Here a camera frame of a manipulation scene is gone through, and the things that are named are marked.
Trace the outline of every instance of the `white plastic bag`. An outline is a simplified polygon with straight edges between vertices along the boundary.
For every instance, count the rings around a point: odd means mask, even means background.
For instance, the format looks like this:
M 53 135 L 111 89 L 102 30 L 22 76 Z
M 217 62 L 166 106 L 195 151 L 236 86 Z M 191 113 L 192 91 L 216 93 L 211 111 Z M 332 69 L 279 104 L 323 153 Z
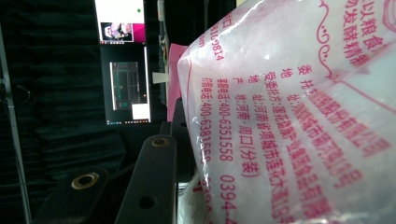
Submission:
M 178 224 L 201 224 L 208 221 L 203 190 L 200 177 L 195 174 L 178 197 Z
M 178 63 L 211 223 L 396 220 L 396 1 L 247 1 Z

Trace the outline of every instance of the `monitor screen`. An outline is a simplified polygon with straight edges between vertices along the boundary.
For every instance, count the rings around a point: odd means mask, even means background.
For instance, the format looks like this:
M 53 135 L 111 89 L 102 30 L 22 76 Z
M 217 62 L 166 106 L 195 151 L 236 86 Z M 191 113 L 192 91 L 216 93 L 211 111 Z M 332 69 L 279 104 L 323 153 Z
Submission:
M 147 48 L 101 48 L 106 124 L 151 122 Z
M 95 0 L 101 45 L 145 44 L 144 0 Z

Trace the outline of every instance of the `dark background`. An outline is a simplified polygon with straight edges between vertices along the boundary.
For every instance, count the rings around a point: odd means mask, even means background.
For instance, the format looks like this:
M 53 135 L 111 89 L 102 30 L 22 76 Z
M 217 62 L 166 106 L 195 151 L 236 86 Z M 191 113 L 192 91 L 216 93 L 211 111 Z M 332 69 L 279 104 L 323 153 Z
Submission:
M 146 13 L 149 66 L 157 72 L 156 1 L 147 1 Z M 93 1 L 1 0 L 0 22 L 34 217 L 71 172 L 98 166 L 114 173 L 125 153 L 135 161 L 144 140 L 159 132 L 166 108 L 159 86 L 152 85 L 153 123 L 106 126 Z M 24 223 L 5 108 L 0 109 L 0 155 L 0 223 Z

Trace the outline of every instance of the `metal bolt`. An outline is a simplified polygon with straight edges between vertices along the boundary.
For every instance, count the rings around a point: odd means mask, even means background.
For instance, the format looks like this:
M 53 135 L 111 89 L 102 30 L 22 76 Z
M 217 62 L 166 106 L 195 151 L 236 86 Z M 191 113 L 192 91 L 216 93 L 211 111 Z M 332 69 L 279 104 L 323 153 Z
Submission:
M 79 175 L 78 177 L 74 178 L 73 182 L 72 182 L 72 188 L 73 189 L 88 189 L 90 187 L 92 187 L 94 184 L 96 184 L 96 182 L 99 179 L 99 174 L 91 172 L 91 173 L 87 173 L 84 175 Z
M 151 141 L 151 144 L 155 147 L 165 147 L 169 144 L 168 140 L 166 138 L 154 138 Z

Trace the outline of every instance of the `screw hole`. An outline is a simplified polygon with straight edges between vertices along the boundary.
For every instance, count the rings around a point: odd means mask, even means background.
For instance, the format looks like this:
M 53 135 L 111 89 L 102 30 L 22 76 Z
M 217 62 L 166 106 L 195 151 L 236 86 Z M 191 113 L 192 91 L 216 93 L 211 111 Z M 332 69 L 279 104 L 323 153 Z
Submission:
M 93 177 L 92 176 L 84 176 L 78 181 L 78 183 L 80 185 L 86 185 L 86 184 L 91 183 L 92 181 L 93 181 Z
M 156 200 L 155 200 L 154 197 L 152 197 L 152 196 L 145 196 L 145 197 L 143 197 L 143 198 L 140 199 L 140 201 L 139 201 L 139 207 L 140 207 L 141 209 L 147 210 L 147 209 L 150 209 L 150 208 L 154 207 L 156 203 L 157 203 L 157 202 L 156 202 Z
M 167 140 L 166 138 L 160 137 L 160 138 L 154 138 L 154 139 L 151 141 L 151 144 L 152 144 L 153 146 L 155 146 L 155 147 L 165 147 L 165 146 L 167 146 L 169 143 L 168 143 L 168 140 Z

